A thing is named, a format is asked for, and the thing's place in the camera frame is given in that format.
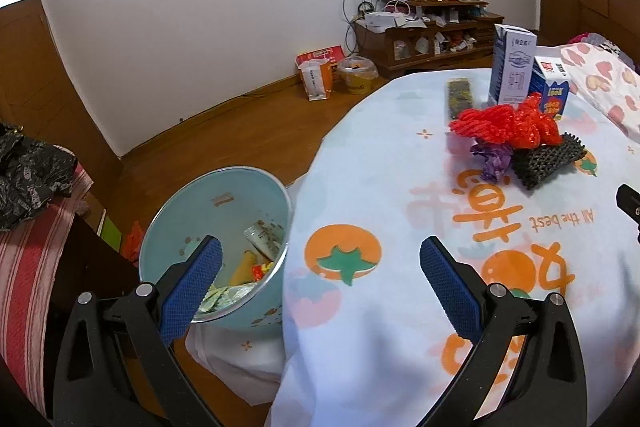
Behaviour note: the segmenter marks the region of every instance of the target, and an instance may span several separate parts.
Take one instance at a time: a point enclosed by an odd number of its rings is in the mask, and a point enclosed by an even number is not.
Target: baseboard
[[[219,103],[214,107],[195,114],[191,118],[187,118],[187,120],[184,120],[179,124],[174,125],[173,127],[169,127],[169,129],[167,129],[166,131],[162,131],[162,133],[157,134],[153,138],[150,138],[137,147],[134,147],[122,158],[123,160],[126,160],[128,156],[144,154],[146,150],[155,147],[159,141],[166,143],[167,141],[171,141],[172,139],[174,139],[174,137],[179,138],[180,135],[185,133],[185,131],[192,129],[210,120],[211,118],[215,118],[223,113],[226,113],[227,111],[233,110],[237,107],[241,107],[241,105],[249,103],[258,97],[273,94],[275,92],[280,92],[281,90],[286,89],[290,86],[294,86],[299,82],[300,76],[298,74],[294,74],[292,76],[288,76],[287,78],[272,82],[271,84],[267,84],[266,86],[258,87],[257,89],[249,91],[248,93],[230,98],[229,100],[225,100],[225,102]]]

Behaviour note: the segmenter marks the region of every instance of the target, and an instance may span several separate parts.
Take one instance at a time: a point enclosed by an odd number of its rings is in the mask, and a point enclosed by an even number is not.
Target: milk carton
[[[509,103],[515,107],[527,98],[537,39],[529,30],[495,25],[489,103]]]
[[[540,111],[556,120],[562,118],[569,96],[570,80],[571,76],[564,68],[560,51],[556,48],[537,46],[529,92],[542,93]]]

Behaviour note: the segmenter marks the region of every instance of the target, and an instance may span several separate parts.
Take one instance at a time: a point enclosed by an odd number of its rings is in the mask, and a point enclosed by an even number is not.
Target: red patterned cloth
[[[0,355],[42,414],[49,298],[76,206],[92,184],[78,164],[70,198],[56,196],[36,219],[0,233]]]

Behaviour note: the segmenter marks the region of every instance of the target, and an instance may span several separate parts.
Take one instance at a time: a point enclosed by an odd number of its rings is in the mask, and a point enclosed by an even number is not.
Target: table
[[[589,153],[533,192],[478,178],[471,140],[447,133],[446,80],[485,100],[490,70],[415,73],[357,105],[322,143],[298,195],[284,274],[287,365],[273,426],[415,426],[470,344],[418,263],[436,235],[457,261],[518,295],[564,294],[595,419],[640,353],[640,247],[616,207],[640,146],[571,95],[560,123]],[[355,257],[346,259],[346,254]],[[481,413],[495,408],[515,339]]]

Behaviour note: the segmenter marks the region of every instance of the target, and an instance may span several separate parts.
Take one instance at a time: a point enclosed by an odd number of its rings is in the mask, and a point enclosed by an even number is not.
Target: wooden cabinet
[[[462,2],[414,3],[410,1],[409,4],[425,9],[456,7],[464,10],[474,6],[474,4]],[[387,28],[383,33],[369,30],[362,25],[362,22],[356,22],[354,27],[360,55],[373,60],[380,74],[385,78],[395,78],[405,74],[407,70],[491,67],[494,25],[501,24],[503,19],[501,15],[487,14],[484,17],[474,17],[471,20],[447,24],[444,27],[428,23],[426,27]],[[450,32],[460,31],[476,39],[477,42],[472,49],[439,54],[434,52],[437,33],[447,35]],[[478,59],[487,57],[488,60],[478,63]]]

